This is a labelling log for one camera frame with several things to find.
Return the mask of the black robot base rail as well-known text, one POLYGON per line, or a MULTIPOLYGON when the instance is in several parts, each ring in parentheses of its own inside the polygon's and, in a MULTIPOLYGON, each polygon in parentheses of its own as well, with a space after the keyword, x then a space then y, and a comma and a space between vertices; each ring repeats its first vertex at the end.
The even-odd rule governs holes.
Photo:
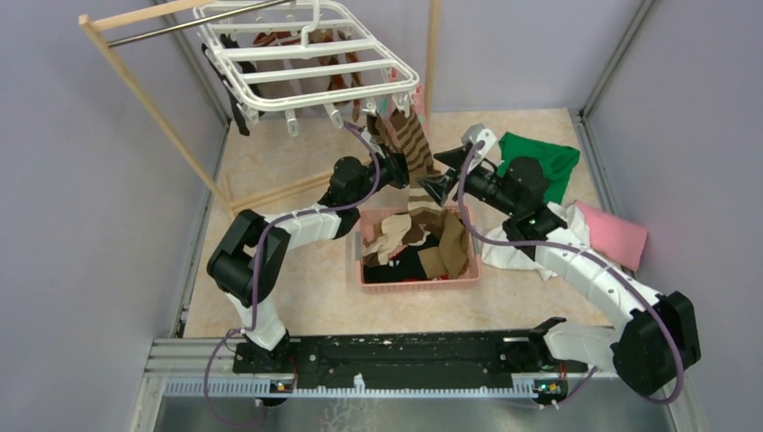
POLYGON ((288 337, 272 353, 242 338, 160 340, 146 370, 173 395, 289 398, 494 399, 558 406, 589 380, 582 354, 552 357, 559 318, 530 329, 288 337))

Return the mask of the brown striped sock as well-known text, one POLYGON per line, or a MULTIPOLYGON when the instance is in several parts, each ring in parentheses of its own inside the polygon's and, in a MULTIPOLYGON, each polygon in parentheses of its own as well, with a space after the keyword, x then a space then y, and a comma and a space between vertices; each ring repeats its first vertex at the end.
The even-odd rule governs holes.
POLYGON ((411 175, 438 176, 435 161, 424 128, 415 112, 406 114, 395 109, 390 115, 395 144, 405 156, 411 175))
MULTIPOLYGON (((382 154, 385 149, 402 153, 395 144, 396 139, 390 124, 390 118, 382 118, 379 115, 369 113, 365 117, 366 128, 371 135, 371 142, 381 147, 382 154)), ((413 224, 420 226, 422 229, 429 230, 440 237, 444 230, 447 211, 435 204, 433 199, 418 185, 417 179, 420 177, 428 176, 409 174, 408 214, 413 224)))

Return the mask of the pink sock with teal spots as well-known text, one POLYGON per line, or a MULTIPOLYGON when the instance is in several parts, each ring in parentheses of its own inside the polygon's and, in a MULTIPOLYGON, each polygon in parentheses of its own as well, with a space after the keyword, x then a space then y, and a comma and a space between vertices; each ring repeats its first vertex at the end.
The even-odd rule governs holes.
MULTIPOLYGON (((391 116, 391 114, 397 109, 397 105, 394 102, 394 94, 390 96, 387 99, 387 105, 386 105, 386 113, 387 116, 391 116)), ((412 94, 409 95, 409 104, 408 107, 410 109, 413 109, 419 123, 421 124, 425 137, 429 139, 429 136, 431 134, 429 125, 427 124, 427 116, 426 116, 426 105, 425 105, 425 86, 423 84, 418 84, 416 89, 413 91, 412 94)))

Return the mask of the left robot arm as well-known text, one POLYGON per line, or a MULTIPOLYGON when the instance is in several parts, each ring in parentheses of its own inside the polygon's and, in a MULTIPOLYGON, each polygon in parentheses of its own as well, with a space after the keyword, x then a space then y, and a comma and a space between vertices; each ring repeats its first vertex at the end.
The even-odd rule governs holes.
POLYGON ((402 154, 382 150, 373 157, 368 164, 355 157, 340 158, 327 191, 307 208, 276 215, 239 212, 208 261, 208 275, 237 309, 241 333, 256 346, 255 361, 267 372, 283 369, 289 357, 282 342, 287 330, 271 297, 286 254, 313 242, 342 238, 359 221, 361 203, 387 185, 408 185, 402 154))

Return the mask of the white plastic clip hanger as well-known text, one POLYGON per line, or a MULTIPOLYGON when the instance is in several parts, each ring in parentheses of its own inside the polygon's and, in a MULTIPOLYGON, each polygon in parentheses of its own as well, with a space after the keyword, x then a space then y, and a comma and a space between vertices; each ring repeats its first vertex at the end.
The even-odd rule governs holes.
MULTIPOLYGON (((207 7, 192 9, 194 18, 226 12, 225 6, 215 7, 213 2, 215 1, 209 1, 207 7)), ((323 92, 336 94, 346 89, 374 88, 378 85, 405 82, 410 79, 408 74, 391 68, 385 54, 375 49, 345 51, 344 43, 359 41, 367 35, 372 35, 386 51, 392 52, 402 60, 374 36, 345 5, 338 1, 319 2, 321 3, 319 26, 317 30, 310 33, 309 45, 312 48, 329 46, 334 49, 334 53, 327 56, 301 58, 290 55, 285 59, 265 59, 257 56, 268 48, 299 48, 301 26, 312 18, 313 10, 310 7, 268 8, 221 21, 208 22, 199 27, 198 35, 202 43, 208 46, 214 65, 229 80, 232 92, 237 97, 239 107, 247 119, 249 130, 270 113, 285 119, 287 131, 292 136, 299 134, 298 118, 304 113, 324 113, 335 128, 341 129, 346 122, 357 121, 361 113, 378 112, 379 101, 387 100, 392 94, 366 96, 354 100, 336 100, 332 103, 333 112, 327 112, 323 104, 296 108, 290 113, 265 112, 254 109, 252 103, 269 99, 292 101, 299 96, 323 92), (220 35, 223 33, 229 33, 238 42, 240 48, 226 49, 220 42, 220 35), (257 72, 250 74, 242 72, 238 66, 239 61, 254 63, 257 72), (253 84, 259 87, 260 96, 250 90, 249 85, 253 84)), ((418 76, 414 90, 419 82, 418 76)), ((402 96, 401 93, 395 93, 393 99, 398 109, 408 113, 409 98, 402 96)))

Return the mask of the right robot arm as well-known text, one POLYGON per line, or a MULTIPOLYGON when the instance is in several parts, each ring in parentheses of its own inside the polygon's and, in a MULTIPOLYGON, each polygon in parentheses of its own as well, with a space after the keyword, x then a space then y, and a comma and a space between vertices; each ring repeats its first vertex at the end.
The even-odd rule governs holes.
POLYGON ((681 292, 665 294, 639 283, 580 239, 543 200, 547 184, 539 162, 519 157, 504 175, 482 165, 483 145, 468 144, 435 155, 447 165, 417 183, 439 204, 463 203, 465 194, 503 212, 506 237, 486 245, 513 247, 552 271, 602 311, 608 328, 552 319, 527 347, 530 364, 551 371, 572 360, 615 373, 652 403, 670 404, 683 391, 686 370, 701 357, 693 303, 681 292), (666 398, 657 391, 672 383, 666 398))

